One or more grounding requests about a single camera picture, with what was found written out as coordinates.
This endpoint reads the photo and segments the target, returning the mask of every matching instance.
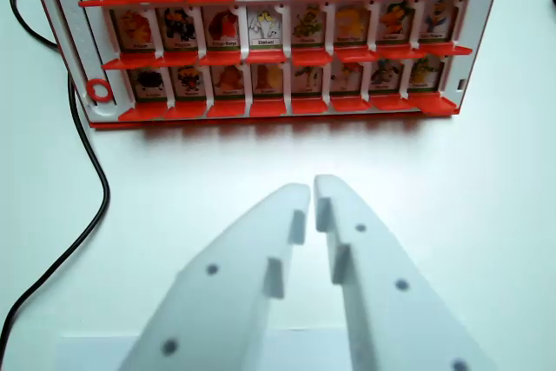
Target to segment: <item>white divider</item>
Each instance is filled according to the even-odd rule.
[[[411,35],[409,36],[409,43],[412,48],[419,48],[419,33],[420,24],[423,21],[423,14],[425,13],[425,3],[427,0],[409,0],[412,8],[414,8],[414,21],[411,25]]]

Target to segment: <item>cartoon dog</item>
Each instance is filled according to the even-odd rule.
[[[319,5],[308,5],[303,17],[299,17],[299,15],[297,15],[299,23],[294,27],[294,36],[301,38],[304,36],[312,36],[317,32],[320,32],[322,30],[322,24],[317,20],[318,16]]]
[[[438,0],[434,4],[433,13],[425,18],[427,32],[434,32],[437,26],[441,26],[448,19],[446,0]]]
[[[177,70],[177,78],[185,87],[186,93],[195,94],[199,91],[201,81],[199,79],[199,71],[191,65],[180,67]]]
[[[251,20],[249,29],[255,34],[259,34],[261,39],[279,38],[280,22],[268,11],[263,10]]]
[[[381,23],[387,28],[387,35],[403,34],[403,23],[411,15],[412,9],[407,0],[388,5],[386,14],[381,17]]]
[[[228,38],[236,38],[236,23],[237,16],[229,10],[218,12],[215,17],[212,18],[212,21],[210,21],[210,24],[208,25],[208,33],[215,41],[220,41],[223,36],[227,36]]]
[[[219,87],[222,91],[243,89],[242,72],[234,65],[227,65],[215,87]]]
[[[130,40],[135,43],[152,42],[149,20],[146,17],[133,10],[128,10],[120,19],[125,35]]]
[[[182,41],[195,39],[193,19],[188,17],[183,9],[175,9],[172,12],[170,8],[167,8],[164,11],[164,25],[166,26],[166,36],[168,38],[173,38],[177,34]]]
[[[371,84],[390,83],[394,75],[400,74],[400,70],[394,67],[390,60],[379,60],[378,66],[379,68],[371,76]]]

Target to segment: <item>cartoon lion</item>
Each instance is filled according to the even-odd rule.
[[[128,10],[120,19],[125,35],[130,40],[135,43],[152,42],[152,32],[146,17],[133,10]]]
[[[222,90],[239,90],[243,89],[242,72],[234,65],[227,65],[220,74],[218,83],[215,84]]]

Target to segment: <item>white plastic part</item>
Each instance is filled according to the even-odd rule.
[[[254,370],[309,200],[286,185],[227,228],[178,274],[120,371]]]
[[[99,62],[105,64],[114,58],[118,58],[120,55],[120,48],[117,44],[116,34],[114,33],[114,28],[112,22],[109,19],[108,8],[102,7],[93,7],[93,8],[86,8],[85,15],[83,13],[74,13],[75,7],[71,7],[72,4],[75,3],[76,0],[43,0],[43,4],[45,9],[49,15],[49,19],[52,22],[53,30],[56,34],[56,38],[58,39],[61,47],[61,51],[64,55],[65,62],[69,68],[69,72],[71,73],[79,96],[82,99],[84,109],[87,112],[88,119],[92,123],[117,123],[118,117],[124,114],[131,108],[134,108],[136,104],[136,100],[134,98],[133,92],[131,90],[131,86],[129,83],[128,75],[126,71],[116,71],[116,70],[108,70],[103,72],[102,69],[99,67]],[[336,3],[342,0],[235,0],[233,3],[229,4],[229,7],[232,5],[237,5],[238,10],[235,10],[237,13],[239,20],[240,20],[240,44],[241,44],[241,52],[242,52],[242,59],[245,59],[249,53],[248,48],[248,32],[247,29],[244,27],[246,25],[245,19],[245,9],[249,4],[255,3],[264,3],[274,7],[277,7],[280,4],[283,4],[282,13],[282,23],[283,23],[283,32],[284,34],[291,31],[291,24],[292,19],[290,16],[290,8],[292,3],[294,2],[302,2],[302,3],[319,3],[322,5],[322,8],[327,12],[327,21],[326,21],[326,34],[325,34],[325,49],[328,53],[333,54],[334,51],[334,13],[336,9]],[[374,38],[374,29],[378,25],[378,10],[380,3],[382,1],[392,1],[392,0],[374,0],[374,5],[371,6],[371,23],[369,29],[369,38],[367,40],[367,45],[371,50],[376,49],[375,40]],[[446,97],[451,102],[455,103],[457,107],[461,105],[463,100],[463,96],[465,93],[465,89],[460,89],[460,86],[467,86],[466,81],[469,79],[471,75],[471,69],[473,67],[474,58],[477,54],[477,49],[480,44],[480,38],[483,33],[483,29],[486,25],[486,19],[491,7],[493,0],[464,0],[463,6],[460,8],[460,14],[458,15],[457,22],[453,31],[453,40],[458,45],[471,48],[473,53],[469,56],[454,56],[450,57],[447,60],[447,63],[444,67],[444,71],[440,80],[439,85],[439,92]],[[169,6],[176,6],[180,3],[172,3]],[[189,5],[187,1],[182,4],[184,7],[188,8]],[[166,7],[165,4],[157,4],[148,6],[149,8],[162,8]],[[193,6],[193,16],[194,16],[194,23],[195,23],[195,32],[197,35],[197,43],[199,48],[199,57],[202,58],[206,55],[206,42],[204,39],[204,25],[206,24],[202,20],[202,16],[200,13],[201,7],[198,5]],[[124,6],[115,6],[114,8],[121,8],[126,7]],[[417,10],[416,16],[420,13],[419,8]],[[83,19],[86,18],[87,25],[83,24]],[[159,23],[156,22],[155,19],[150,18],[150,23],[152,26],[152,32],[155,35],[155,38],[159,37],[160,28]],[[418,47],[418,31],[419,31],[419,22],[415,22],[412,28],[412,33],[410,36],[411,44],[414,47]],[[84,48],[84,44],[90,43],[87,41],[89,36],[84,34],[90,28],[90,36],[94,40],[94,46],[96,48]],[[290,82],[291,82],[291,74],[289,71],[291,69],[291,40],[288,39],[288,36],[282,37],[284,53],[287,58],[287,62],[283,65],[284,74],[283,74],[283,82],[284,82],[284,101],[287,107],[287,113],[284,116],[299,116],[293,115],[291,106],[289,105],[289,97],[287,96],[287,91],[290,89]],[[162,54],[162,46],[160,43],[155,39],[156,44],[156,55],[160,56]],[[400,88],[400,95],[402,97],[407,96],[407,81],[409,74],[406,74],[407,71],[410,72],[413,60],[409,60],[407,62],[407,69],[404,72],[404,76],[402,77],[402,85]],[[209,73],[209,68],[201,67],[201,72],[204,76],[205,81],[205,89],[207,91],[207,106],[213,104],[214,99],[212,96],[212,85],[211,85],[211,78],[207,77]],[[87,81],[90,79],[90,75],[104,74],[105,78],[108,80],[114,94],[114,103],[105,103],[99,105],[99,103],[94,103],[87,95],[86,85]],[[245,78],[245,85],[246,93],[248,93],[251,81],[247,78],[246,72],[244,72]],[[323,98],[325,101],[328,101],[329,94],[329,71],[325,68],[323,71]],[[168,81],[167,78],[167,71],[162,71],[162,78],[165,82],[165,86],[167,92],[166,96],[168,98],[168,107],[171,107],[174,103],[174,97],[170,89],[172,89],[171,85],[168,85],[166,82]],[[361,84],[361,94],[362,97],[367,97],[368,92],[364,89],[367,81],[363,81]],[[371,107],[367,110],[361,111],[354,111],[354,112],[334,112],[330,109],[324,114],[330,113],[392,113],[394,111],[383,111],[379,110],[375,107]],[[406,111],[417,111],[417,109],[408,109]],[[239,117],[247,117],[248,111],[245,112],[243,116]]]
[[[317,230],[342,287],[354,371],[493,371],[371,208],[335,176],[314,180]]]

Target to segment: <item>screw hole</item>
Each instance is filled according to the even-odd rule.
[[[462,360],[456,360],[452,364],[453,371],[469,371],[469,367]]]
[[[214,275],[218,272],[218,266],[216,264],[210,264],[207,266],[207,274]]]
[[[404,279],[399,279],[396,282],[396,288],[399,289],[400,291],[408,291],[409,290],[409,283],[406,282]]]
[[[175,339],[168,339],[162,344],[162,353],[164,356],[171,356],[177,351],[177,341]]]

